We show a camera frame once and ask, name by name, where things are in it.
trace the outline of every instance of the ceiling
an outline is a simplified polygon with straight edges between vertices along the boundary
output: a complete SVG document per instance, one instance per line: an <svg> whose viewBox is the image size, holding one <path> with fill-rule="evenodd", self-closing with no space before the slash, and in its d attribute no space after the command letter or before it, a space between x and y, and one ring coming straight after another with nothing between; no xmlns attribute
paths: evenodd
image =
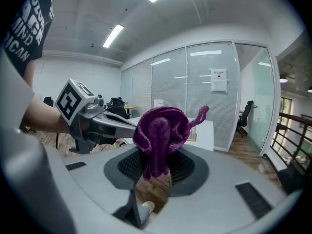
<svg viewBox="0 0 312 234"><path fill-rule="evenodd" d="M312 45L308 34L304 32L287 55L278 61L280 74L286 75L288 82L281 89L302 96L311 96L307 92L312 86Z"/></svg>
<svg viewBox="0 0 312 234"><path fill-rule="evenodd" d="M261 51L261 47L246 45L246 44L236 44L237 56L239 59L240 71L242 71L246 66L253 60L253 58Z"/></svg>
<svg viewBox="0 0 312 234"><path fill-rule="evenodd" d="M216 20L250 20L269 25L274 10L263 0L53 0L54 18L44 44L45 54L97 56L121 66L129 53L187 27ZM106 49L102 45L119 23L124 30Z"/></svg>

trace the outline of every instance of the black t-shirt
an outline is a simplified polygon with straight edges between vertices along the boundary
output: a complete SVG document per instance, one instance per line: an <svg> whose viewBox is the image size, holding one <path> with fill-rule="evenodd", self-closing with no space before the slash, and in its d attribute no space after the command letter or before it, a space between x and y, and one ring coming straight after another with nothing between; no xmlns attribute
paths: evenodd
<svg viewBox="0 0 312 234"><path fill-rule="evenodd" d="M53 18L52 0L26 0L6 32L3 46L18 73L42 57L42 47Z"/></svg>

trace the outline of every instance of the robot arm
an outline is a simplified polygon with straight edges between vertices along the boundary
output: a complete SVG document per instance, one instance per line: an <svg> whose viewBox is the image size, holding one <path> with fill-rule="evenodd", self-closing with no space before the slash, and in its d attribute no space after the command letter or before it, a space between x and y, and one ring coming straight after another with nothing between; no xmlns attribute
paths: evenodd
<svg viewBox="0 0 312 234"><path fill-rule="evenodd" d="M56 107L69 125L76 148L71 152L87 154L96 144L108 139L130 138L136 126L123 117L107 112L102 98L96 97L81 82L69 79L62 89ZM88 125L87 131L82 124Z"/></svg>

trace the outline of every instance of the white ceiling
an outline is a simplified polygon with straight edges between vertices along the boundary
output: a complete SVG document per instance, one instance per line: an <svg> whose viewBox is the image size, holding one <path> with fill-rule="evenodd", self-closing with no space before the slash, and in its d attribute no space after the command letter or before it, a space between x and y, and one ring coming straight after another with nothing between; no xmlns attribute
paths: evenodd
<svg viewBox="0 0 312 234"><path fill-rule="evenodd" d="M259 6L257 1L262 0L158 0L155 3L149 0L53 0L54 19L44 51L89 54L113 60L120 66L141 41L151 44L159 37L180 30L166 30L170 25L178 24L182 29L214 23L216 15L224 12L227 12L226 17L218 20L229 22L243 11L251 16L241 20L251 20L255 9L254 19L266 25L273 11L263 13L269 5ZM124 30L109 49L103 48L117 23L124 25Z"/></svg>
<svg viewBox="0 0 312 234"><path fill-rule="evenodd" d="M246 66L253 60L253 58L261 51L261 47L236 44L237 55L239 59L240 71L242 71Z"/></svg>

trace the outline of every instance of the doorway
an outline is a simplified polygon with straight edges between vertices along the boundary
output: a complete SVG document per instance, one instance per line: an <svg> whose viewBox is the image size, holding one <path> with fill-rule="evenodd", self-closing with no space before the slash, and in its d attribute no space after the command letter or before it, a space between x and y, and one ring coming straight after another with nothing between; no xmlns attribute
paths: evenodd
<svg viewBox="0 0 312 234"><path fill-rule="evenodd" d="M267 48L235 44L241 71L241 105L243 114L248 101L253 101L247 117L247 140L259 154L266 142L273 116L274 80Z"/></svg>

